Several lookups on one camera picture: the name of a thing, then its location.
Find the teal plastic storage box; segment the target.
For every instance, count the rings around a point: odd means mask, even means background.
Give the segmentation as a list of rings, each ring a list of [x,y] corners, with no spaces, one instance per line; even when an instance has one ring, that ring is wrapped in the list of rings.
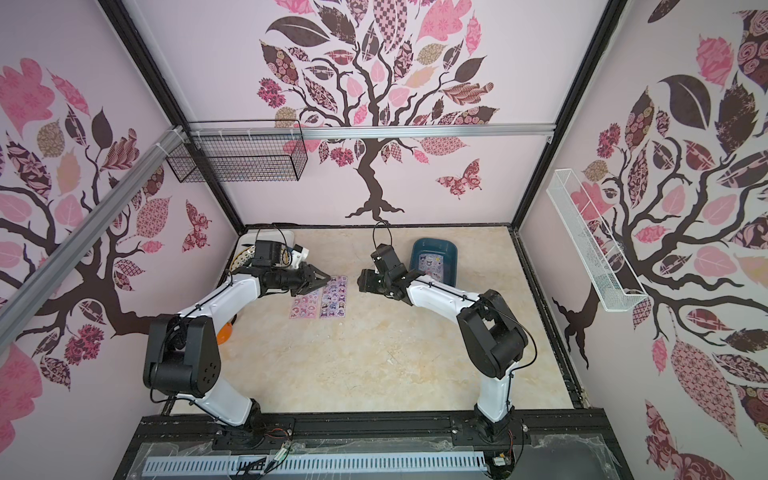
[[[412,247],[410,269],[422,271],[438,282],[455,287],[458,274],[458,248],[447,240],[418,239]]]

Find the character sticker sheet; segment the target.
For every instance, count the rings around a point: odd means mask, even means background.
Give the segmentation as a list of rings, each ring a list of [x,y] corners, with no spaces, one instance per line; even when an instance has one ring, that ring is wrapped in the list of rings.
[[[334,276],[324,286],[320,303],[321,318],[345,317],[347,285],[348,279],[346,276]]]
[[[438,253],[420,253],[417,268],[438,282],[444,280],[444,256]]]

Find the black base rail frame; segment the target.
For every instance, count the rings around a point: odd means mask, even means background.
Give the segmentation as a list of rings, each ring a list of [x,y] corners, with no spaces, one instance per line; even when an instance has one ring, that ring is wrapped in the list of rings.
[[[299,454],[481,452],[486,473],[275,475]],[[142,478],[150,456],[269,455],[258,474]],[[631,471],[600,409],[516,410],[500,427],[472,411],[264,414],[231,427],[202,414],[142,419],[117,469],[120,479],[628,479]]]

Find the orange cup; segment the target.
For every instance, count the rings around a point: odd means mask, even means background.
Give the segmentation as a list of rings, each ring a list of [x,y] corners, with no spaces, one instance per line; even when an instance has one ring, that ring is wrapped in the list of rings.
[[[217,344],[225,344],[232,336],[233,326],[230,322],[225,323],[217,333]]]

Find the white plastic tray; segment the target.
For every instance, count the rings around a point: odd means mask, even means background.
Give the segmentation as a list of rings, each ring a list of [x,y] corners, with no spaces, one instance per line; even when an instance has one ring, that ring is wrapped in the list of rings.
[[[258,256],[267,257],[280,250],[291,254],[295,244],[295,235],[291,230],[274,228],[255,229],[242,235],[237,242],[241,249],[255,248]]]

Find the aluminium rail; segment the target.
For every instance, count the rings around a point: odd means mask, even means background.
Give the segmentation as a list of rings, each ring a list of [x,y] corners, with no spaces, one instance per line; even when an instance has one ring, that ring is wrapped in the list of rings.
[[[1,349],[20,334],[56,287],[69,275],[85,253],[106,232],[130,199],[165,161],[168,153],[182,144],[182,128],[163,133],[120,183],[111,189],[83,222],[53,251],[39,270],[24,282],[1,310]]]
[[[193,138],[203,136],[300,136],[304,140],[383,139],[383,138],[442,138],[442,137],[510,137],[554,135],[556,125],[546,123],[511,123],[478,125],[421,126],[354,126],[322,128],[201,128],[192,130]]]

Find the aluminium rail left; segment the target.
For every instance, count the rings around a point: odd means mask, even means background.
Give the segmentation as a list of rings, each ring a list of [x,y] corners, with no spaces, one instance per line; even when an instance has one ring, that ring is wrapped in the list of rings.
[[[20,334],[56,287],[69,275],[85,253],[106,232],[130,199],[165,161],[168,153],[182,144],[182,128],[163,133],[120,183],[111,189],[83,222],[53,251],[39,270],[24,282],[1,310],[1,349]]]

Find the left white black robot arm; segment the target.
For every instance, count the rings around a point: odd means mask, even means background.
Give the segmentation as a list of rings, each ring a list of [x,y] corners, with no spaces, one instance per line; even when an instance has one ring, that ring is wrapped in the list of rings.
[[[143,367],[145,387],[152,394],[187,401],[221,424],[248,428],[260,406],[222,377],[217,336],[258,299],[324,288],[331,276],[307,257],[308,250],[300,245],[257,240],[235,259],[222,285],[176,314],[155,317]]]

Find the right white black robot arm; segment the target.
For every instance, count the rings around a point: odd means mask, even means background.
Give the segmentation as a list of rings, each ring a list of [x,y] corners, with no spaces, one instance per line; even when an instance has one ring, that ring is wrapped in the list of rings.
[[[503,296],[460,290],[419,270],[409,270],[391,245],[380,244],[371,254],[372,269],[358,277],[359,290],[429,310],[458,326],[470,362],[483,375],[476,414],[492,427],[511,420],[514,372],[531,336]]]

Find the aluminium rail back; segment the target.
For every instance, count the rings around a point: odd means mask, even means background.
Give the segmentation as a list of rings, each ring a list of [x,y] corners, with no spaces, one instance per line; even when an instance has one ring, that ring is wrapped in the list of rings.
[[[193,138],[203,136],[300,136],[304,140],[383,139],[383,138],[442,138],[442,137],[510,137],[554,135],[556,125],[546,123],[511,123],[478,125],[421,126],[354,126],[322,128],[201,128],[192,130]]]

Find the patterned ceramic plate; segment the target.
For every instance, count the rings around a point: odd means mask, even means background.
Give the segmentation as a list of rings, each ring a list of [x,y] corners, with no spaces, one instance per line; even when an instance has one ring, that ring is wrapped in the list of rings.
[[[255,255],[255,246],[250,245],[235,255],[230,263],[229,270],[234,272],[240,267],[246,266]]]

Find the pink sticker sheet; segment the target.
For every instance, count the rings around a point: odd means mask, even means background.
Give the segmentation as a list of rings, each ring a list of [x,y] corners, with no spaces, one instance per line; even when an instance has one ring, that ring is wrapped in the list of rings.
[[[319,315],[321,305],[321,292],[313,291],[307,295],[299,295],[294,298],[290,319],[315,319]]]

